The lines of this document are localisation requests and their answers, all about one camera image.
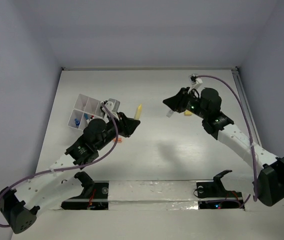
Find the yellow glue tube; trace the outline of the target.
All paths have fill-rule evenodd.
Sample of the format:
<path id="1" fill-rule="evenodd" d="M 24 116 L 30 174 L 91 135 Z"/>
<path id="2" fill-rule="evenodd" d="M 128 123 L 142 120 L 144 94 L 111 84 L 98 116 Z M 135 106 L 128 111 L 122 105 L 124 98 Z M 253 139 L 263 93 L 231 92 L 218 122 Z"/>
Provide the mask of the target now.
<path id="1" fill-rule="evenodd" d="M 139 120 L 142 114 L 142 104 L 140 104 L 135 111 L 134 119 Z"/>

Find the grey pencil shaped case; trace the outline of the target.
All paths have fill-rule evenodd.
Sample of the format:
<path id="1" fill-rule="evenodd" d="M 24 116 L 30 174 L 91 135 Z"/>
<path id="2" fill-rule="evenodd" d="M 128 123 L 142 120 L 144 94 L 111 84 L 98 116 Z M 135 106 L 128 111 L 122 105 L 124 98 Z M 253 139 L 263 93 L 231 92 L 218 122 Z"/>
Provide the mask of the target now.
<path id="1" fill-rule="evenodd" d="M 167 112 L 166 116 L 167 116 L 168 118 L 170 118 L 173 114 L 174 114 L 174 111 L 170 109 L 170 110 Z"/>

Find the yellow eraser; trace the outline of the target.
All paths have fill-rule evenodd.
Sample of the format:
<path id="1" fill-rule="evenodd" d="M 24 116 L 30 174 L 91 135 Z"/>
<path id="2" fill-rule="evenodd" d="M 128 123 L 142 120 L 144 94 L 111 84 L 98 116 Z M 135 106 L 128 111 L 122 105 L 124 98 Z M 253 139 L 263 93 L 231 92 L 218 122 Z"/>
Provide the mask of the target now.
<path id="1" fill-rule="evenodd" d="M 190 116 L 192 116 L 192 113 L 190 111 L 185 111 L 184 115 L 187 116 L 187 117 L 190 117 Z"/>

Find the blue clear glue bottle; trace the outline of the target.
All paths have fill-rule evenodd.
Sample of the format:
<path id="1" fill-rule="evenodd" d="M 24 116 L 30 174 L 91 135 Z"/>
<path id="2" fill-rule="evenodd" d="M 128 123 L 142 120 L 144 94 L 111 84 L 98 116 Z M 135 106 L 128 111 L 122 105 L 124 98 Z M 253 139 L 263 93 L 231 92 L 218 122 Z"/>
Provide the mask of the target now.
<path id="1" fill-rule="evenodd" d="M 81 121 L 77 118 L 74 119 L 75 127 L 79 128 Z"/>

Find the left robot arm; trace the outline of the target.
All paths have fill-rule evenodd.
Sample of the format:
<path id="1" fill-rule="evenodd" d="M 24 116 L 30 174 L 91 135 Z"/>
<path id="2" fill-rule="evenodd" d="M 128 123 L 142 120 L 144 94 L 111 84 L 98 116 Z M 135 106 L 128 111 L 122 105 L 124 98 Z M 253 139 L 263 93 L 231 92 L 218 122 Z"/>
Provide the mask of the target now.
<path id="1" fill-rule="evenodd" d="M 95 182 L 84 168 L 106 158 L 99 151 L 119 137 L 129 138 L 140 125 L 140 114 L 133 118 L 123 112 L 107 117 L 93 118 L 82 135 L 47 170 L 24 177 L 0 192 L 0 212 L 7 221 L 6 227 L 15 234 L 30 228 L 47 209 L 72 196 L 86 198 L 92 194 Z"/>

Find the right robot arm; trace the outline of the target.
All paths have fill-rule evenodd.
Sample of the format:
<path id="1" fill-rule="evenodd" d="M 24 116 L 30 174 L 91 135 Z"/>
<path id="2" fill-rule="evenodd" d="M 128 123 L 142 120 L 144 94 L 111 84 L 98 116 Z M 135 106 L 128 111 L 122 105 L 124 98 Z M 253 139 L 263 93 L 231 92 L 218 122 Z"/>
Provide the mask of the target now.
<path id="1" fill-rule="evenodd" d="M 221 111 L 222 99 L 213 88 L 205 88 L 200 96 L 190 88 L 179 92 L 163 103 L 171 111 L 182 113 L 186 110 L 202 119 L 204 130 L 214 139 L 230 148 L 253 170 L 253 175 L 237 175 L 224 170 L 213 177 L 212 190 L 217 196 L 229 191 L 254 195 L 264 205 L 271 207 L 284 199 L 284 157 L 278 157 L 250 141 Z"/>

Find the orange eraser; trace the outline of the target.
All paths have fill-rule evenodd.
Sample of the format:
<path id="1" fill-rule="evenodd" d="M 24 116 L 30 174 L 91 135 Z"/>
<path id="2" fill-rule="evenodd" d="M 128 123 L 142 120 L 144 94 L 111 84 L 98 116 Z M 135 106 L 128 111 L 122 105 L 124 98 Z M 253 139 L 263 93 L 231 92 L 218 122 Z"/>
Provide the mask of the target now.
<path id="1" fill-rule="evenodd" d="M 118 139 L 114 138 L 114 139 L 113 139 L 113 142 L 115 143 L 116 140 L 117 140 L 118 143 L 121 143 L 121 142 L 122 142 L 122 138 L 121 138 L 121 137 L 119 137 Z"/>

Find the white divided organizer tray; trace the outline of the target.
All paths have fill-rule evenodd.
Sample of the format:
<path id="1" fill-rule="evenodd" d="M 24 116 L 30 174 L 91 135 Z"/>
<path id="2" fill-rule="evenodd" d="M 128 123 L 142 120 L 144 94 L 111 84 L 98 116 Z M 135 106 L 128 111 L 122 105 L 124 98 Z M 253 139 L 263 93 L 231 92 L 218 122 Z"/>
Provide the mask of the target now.
<path id="1" fill-rule="evenodd" d="M 99 100 L 84 94 L 79 94 L 71 111 L 67 126 L 71 129 L 83 131 L 91 120 L 104 119 L 105 114 L 102 112 L 101 106 Z M 88 115 L 88 120 L 85 119 L 84 114 Z M 80 120 L 79 128 L 75 126 L 75 119 Z"/>

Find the aluminium rail right side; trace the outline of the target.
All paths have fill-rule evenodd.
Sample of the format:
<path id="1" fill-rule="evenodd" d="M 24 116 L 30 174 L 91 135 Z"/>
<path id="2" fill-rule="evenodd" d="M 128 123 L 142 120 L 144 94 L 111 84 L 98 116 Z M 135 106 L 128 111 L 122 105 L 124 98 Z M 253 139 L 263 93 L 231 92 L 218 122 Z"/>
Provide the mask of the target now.
<path id="1" fill-rule="evenodd" d="M 236 70 L 232 70 L 231 73 L 235 81 L 235 88 L 232 88 L 231 90 L 242 113 L 240 120 L 242 121 L 244 127 L 241 128 L 238 125 L 238 120 L 233 118 L 232 121 L 234 123 L 227 125 L 224 130 L 218 133 L 217 141 L 238 155 L 238 157 L 246 163 L 247 168 L 244 169 L 244 172 L 241 172 L 231 167 L 229 170 L 231 170 L 232 173 L 230 176 L 226 176 L 222 182 L 226 183 L 235 179 L 237 182 L 245 182 L 251 186 L 254 181 L 254 171 L 249 134 L 251 134 L 253 138 L 257 174 L 259 174 L 263 169 L 263 164 L 270 165 L 274 163 L 276 161 L 276 155 L 267 151 L 260 146 L 258 142 L 256 142 L 257 133 L 255 132 L 254 122 L 250 114 L 250 108 L 246 103 L 245 93 L 240 86 L 240 75 Z"/>

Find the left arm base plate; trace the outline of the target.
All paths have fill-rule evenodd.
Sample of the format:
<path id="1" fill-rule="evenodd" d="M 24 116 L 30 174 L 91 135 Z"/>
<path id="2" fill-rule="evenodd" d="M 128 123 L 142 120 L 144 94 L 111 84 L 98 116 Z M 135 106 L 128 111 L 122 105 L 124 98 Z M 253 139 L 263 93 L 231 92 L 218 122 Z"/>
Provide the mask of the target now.
<path id="1" fill-rule="evenodd" d="M 109 182 L 96 182 L 91 192 L 82 192 L 61 203 L 63 210 L 108 210 Z"/>

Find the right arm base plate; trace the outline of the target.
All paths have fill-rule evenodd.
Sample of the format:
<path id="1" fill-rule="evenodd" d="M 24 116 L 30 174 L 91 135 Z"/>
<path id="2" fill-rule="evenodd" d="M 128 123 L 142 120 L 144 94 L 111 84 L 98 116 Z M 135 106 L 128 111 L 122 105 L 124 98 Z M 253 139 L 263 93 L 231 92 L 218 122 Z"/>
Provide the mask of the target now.
<path id="1" fill-rule="evenodd" d="M 226 190 L 221 179 L 231 173 L 224 170 L 215 175 L 212 181 L 196 183 L 193 195 L 198 198 L 200 210 L 244 209 L 244 200 L 241 192 Z"/>

